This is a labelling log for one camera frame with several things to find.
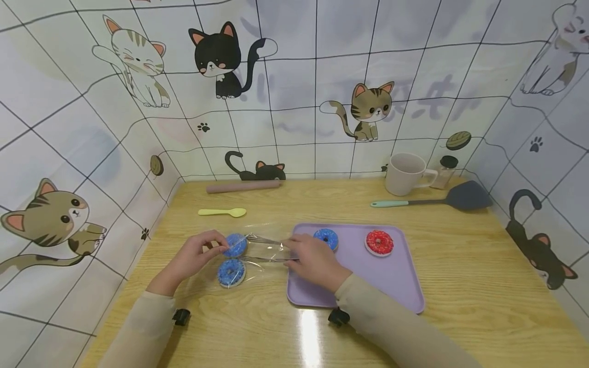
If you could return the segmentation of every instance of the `red donut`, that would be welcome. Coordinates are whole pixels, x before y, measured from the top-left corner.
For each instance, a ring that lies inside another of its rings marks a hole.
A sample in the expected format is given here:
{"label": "red donut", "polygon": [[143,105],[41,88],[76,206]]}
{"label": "red donut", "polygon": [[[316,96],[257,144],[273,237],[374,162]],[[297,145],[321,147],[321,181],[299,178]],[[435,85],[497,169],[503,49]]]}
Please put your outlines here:
{"label": "red donut", "polygon": [[366,236],[366,249],[377,257],[386,257],[393,252],[393,239],[384,231],[373,230]]}

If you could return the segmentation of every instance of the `mug handle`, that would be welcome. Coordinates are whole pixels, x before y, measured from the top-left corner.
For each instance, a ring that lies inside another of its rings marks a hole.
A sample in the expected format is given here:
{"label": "mug handle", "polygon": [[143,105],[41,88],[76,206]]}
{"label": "mug handle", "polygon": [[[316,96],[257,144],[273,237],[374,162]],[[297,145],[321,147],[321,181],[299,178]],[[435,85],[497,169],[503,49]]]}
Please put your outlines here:
{"label": "mug handle", "polygon": [[430,185],[432,185],[434,183],[434,181],[436,181],[436,179],[438,178],[438,172],[436,170],[432,170],[432,169],[425,169],[425,171],[423,172],[423,176],[429,175],[432,177],[432,179],[430,181],[428,181],[427,183],[424,184],[417,184],[416,186],[414,186],[414,188],[425,188],[425,187],[429,187]]}

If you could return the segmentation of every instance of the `plastic wrap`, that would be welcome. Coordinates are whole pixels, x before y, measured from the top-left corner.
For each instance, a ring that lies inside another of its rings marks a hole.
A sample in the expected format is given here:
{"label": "plastic wrap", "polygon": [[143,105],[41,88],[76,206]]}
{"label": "plastic wrap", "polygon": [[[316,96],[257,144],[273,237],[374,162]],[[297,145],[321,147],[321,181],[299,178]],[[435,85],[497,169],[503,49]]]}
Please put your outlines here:
{"label": "plastic wrap", "polygon": [[290,234],[282,234],[277,228],[272,224],[249,225],[225,234],[230,249],[223,253],[226,259],[217,270],[221,287],[238,287],[272,270],[284,272],[282,263],[296,258],[282,243]]}

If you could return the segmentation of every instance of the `cat wallpaper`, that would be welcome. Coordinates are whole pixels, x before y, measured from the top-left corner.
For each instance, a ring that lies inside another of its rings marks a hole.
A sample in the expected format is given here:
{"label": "cat wallpaper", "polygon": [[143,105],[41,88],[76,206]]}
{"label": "cat wallpaper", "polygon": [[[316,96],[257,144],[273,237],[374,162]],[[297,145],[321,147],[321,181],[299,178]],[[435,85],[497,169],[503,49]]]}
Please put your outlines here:
{"label": "cat wallpaper", "polygon": [[0,366],[81,364],[182,183],[383,178],[397,152],[456,157],[589,339],[587,19],[585,0],[0,1]]}

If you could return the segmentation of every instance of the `gray spatula head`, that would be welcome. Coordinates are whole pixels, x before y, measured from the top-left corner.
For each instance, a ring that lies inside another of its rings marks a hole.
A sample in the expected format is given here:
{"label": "gray spatula head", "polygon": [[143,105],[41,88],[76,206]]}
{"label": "gray spatula head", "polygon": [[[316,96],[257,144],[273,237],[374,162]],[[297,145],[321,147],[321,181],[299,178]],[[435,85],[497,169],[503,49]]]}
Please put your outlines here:
{"label": "gray spatula head", "polygon": [[462,211],[478,210],[493,204],[487,192],[474,180],[450,189],[446,203]]}

